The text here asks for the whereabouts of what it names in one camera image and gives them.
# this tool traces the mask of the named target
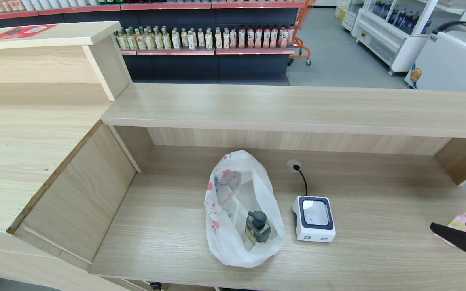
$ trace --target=shelf label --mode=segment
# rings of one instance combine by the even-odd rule
[[[37,35],[43,31],[57,26],[58,24],[30,25],[15,27],[3,33],[0,33],[1,39],[28,38]]]

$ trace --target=shopping cart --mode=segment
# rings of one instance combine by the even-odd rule
[[[303,44],[303,40],[297,36],[298,31],[305,27],[305,22],[309,17],[310,10],[312,10],[312,6],[314,6],[314,2],[316,0],[306,0],[305,7],[301,8],[298,12],[298,17],[296,17],[296,31],[292,36],[292,43],[294,44],[294,48],[299,49],[299,55],[290,55],[287,65],[290,66],[296,57],[306,57],[307,58],[307,66],[312,64],[310,61],[310,55],[312,52]],[[303,50],[307,51],[307,55],[303,55]]]

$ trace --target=white plastic bag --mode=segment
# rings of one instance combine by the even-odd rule
[[[256,267],[282,247],[285,227],[271,181],[248,152],[222,157],[211,173],[204,204],[208,246],[224,265]],[[263,211],[271,227],[268,241],[254,247],[245,233],[248,211]]]

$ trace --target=chest freezer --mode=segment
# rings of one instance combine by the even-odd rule
[[[466,22],[434,30],[405,81],[415,89],[466,92]]]

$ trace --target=checkout counter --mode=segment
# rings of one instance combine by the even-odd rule
[[[429,230],[466,211],[466,93],[132,83],[118,28],[0,41],[0,277],[61,290],[466,289],[466,253]],[[266,168],[287,233],[253,269],[222,265],[205,237],[206,182],[236,149]],[[296,240],[291,158],[309,194],[330,199],[331,244]]]

